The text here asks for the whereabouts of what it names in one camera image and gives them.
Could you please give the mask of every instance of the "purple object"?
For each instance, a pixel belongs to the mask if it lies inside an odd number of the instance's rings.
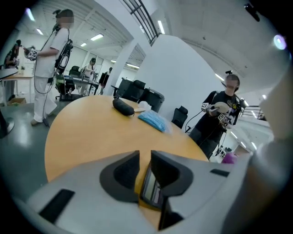
[[[221,163],[225,164],[235,164],[237,160],[237,156],[233,153],[226,153],[225,157],[223,158]]]

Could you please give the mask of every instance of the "cardboard box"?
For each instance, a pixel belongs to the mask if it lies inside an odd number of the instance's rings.
[[[12,98],[9,102],[7,102],[8,106],[18,106],[22,104],[26,104],[26,99],[24,97],[22,98]]]

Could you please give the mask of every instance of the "staircase railing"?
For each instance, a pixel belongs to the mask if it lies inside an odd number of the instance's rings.
[[[152,45],[158,33],[156,27],[147,12],[141,0],[123,0],[125,7],[129,13],[135,18],[142,32],[146,35],[149,43]]]
[[[259,106],[247,106],[239,116],[243,117],[254,117],[256,119],[265,120],[266,118],[264,116],[264,113],[260,109]]]

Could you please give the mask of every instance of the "black t-shirt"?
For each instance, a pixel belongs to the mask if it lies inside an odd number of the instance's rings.
[[[238,115],[240,113],[240,107],[237,107],[237,100],[235,96],[229,96],[225,93],[225,91],[219,92],[213,91],[209,94],[209,96],[203,101],[208,102],[209,104],[214,105],[217,102],[225,102],[232,109],[231,116],[235,116],[236,123]],[[209,139],[214,139],[215,141],[221,138],[223,133],[223,128],[219,124],[219,120],[217,117],[211,117],[208,114],[205,114],[196,124],[195,126],[202,134],[203,137],[207,137],[210,135]]]

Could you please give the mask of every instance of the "oval wooden table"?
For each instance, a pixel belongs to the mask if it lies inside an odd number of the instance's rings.
[[[111,96],[88,96],[67,105],[55,118],[45,146],[45,168],[48,181],[67,170],[114,154],[140,151],[140,172],[135,192],[140,193],[151,150],[187,158],[205,160],[197,144],[177,126],[172,133],[162,133],[142,120],[126,117],[113,108]],[[124,100],[137,108],[138,104]],[[145,217],[158,227],[160,212],[150,209],[143,201],[140,208]]]

